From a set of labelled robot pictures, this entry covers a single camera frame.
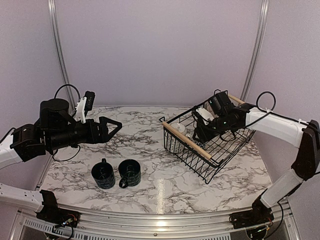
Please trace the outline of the white patterned mug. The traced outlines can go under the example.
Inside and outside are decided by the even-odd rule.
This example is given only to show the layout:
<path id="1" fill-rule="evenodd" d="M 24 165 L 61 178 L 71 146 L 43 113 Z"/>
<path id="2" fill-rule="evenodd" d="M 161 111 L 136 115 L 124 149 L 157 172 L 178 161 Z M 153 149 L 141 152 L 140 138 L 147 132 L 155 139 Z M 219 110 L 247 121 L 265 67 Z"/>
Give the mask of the white patterned mug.
<path id="1" fill-rule="evenodd" d="M 178 132 L 182 133 L 183 135 L 187 134 L 186 126 L 182 123 L 171 123 L 170 124 L 174 129 L 176 129 Z M 179 141 L 178 138 L 175 138 L 172 134 L 169 132 L 166 134 L 166 148 L 174 154 L 178 154 L 183 151 L 184 145 Z"/>

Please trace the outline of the dark green mug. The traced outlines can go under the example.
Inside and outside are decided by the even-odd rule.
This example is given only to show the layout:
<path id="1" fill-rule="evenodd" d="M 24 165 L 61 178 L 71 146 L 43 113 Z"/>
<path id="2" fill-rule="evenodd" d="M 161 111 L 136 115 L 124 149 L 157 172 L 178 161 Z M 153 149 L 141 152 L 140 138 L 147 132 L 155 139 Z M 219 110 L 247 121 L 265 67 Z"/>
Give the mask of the dark green mug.
<path id="1" fill-rule="evenodd" d="M 125 159 L 118 166 L 120 174 L 119 187 L 125 189 L 127 187 L 137 186 L 141 181 L 141 165 L 134 159 Z"/>

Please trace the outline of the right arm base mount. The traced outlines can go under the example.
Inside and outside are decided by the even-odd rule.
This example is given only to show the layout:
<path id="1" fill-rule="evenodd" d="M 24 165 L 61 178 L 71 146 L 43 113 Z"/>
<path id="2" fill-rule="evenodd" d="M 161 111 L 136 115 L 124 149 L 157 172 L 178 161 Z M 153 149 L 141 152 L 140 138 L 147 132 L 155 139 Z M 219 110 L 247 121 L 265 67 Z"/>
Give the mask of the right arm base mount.
<path id="1" fill-rule="evenodd" d="M 252 203 L 250 210 L 233 212 L 229 216 L 229 222 L 234 229 L 264 224 L 274 219 L 272 209 L 261 202 L 260 196 Z"/>

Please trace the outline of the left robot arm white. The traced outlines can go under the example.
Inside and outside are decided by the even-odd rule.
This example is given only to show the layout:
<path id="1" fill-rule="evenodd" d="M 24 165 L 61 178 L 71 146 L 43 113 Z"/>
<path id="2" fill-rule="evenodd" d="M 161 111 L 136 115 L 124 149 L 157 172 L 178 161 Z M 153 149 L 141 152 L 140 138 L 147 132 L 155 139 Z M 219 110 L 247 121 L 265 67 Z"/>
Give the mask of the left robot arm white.
<path id="1" fill-rule="evenodd" d="M 61 98 L 41 102 L 39 119 L 34 124 L 12 128 L 0 141 L 0 167 L 25 163 L 46 153 L 78 144 L 107 143 L 122 124 L 107 117 L 96 122 L 86 119 L 92 106 L 83 97 L 71 116 L 69 103 Z"/>

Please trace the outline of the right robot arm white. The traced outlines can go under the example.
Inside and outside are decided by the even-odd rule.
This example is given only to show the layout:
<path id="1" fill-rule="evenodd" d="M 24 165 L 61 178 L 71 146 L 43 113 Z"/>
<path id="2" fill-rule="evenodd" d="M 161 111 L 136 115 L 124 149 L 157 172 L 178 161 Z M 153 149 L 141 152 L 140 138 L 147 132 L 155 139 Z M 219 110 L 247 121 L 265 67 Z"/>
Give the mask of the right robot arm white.
<path id="1" fill-rule="evenodd" d="M 281 115 L 274 106 L 262 108 L 257 102 L 235 101 L 227 91 L 218 91 L 206 101 L 210 110 L 196 106 L 191 114 L 200 142 L 227 131 L 257 132 L 254 140 L 272 179 L 272 185 L 258 198 L 259 205 L 247 214 L 252 224 L 258 224 L 267 216 L 267 209 L 319 173 L 320 124 Z"/>

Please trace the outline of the dark blue mug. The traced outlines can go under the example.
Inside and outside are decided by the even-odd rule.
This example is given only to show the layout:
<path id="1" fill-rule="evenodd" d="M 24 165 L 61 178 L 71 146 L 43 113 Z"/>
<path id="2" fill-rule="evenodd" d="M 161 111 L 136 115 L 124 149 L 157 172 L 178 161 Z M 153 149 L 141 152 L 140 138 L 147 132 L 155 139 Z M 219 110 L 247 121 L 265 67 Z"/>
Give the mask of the dark blue mug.
<path id="1" fill-rule="evenodd" d="M 101 189 L 111 189 L 116 183 L 114 169 L 105 158 L 93 166 L 91 175 Z"/>

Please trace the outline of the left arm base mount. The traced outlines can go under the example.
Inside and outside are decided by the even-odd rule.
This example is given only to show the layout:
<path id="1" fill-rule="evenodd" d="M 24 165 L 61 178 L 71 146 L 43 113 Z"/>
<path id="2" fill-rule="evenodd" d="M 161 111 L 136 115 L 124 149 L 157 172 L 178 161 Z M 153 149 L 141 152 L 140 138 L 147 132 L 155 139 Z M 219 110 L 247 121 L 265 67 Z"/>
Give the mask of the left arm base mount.
<path id="1" fill-rule="evenodd" d="M 77 227 L 80 218 L 78 211 L 60 208 L 52 191 L 41 190 L 40 193 L 43 198 L 42 209 L 36 213 L 37 219 L 56 224 L 58 227 L 62 227 L 64 222 L 71 219 L 67 225 Z"/>

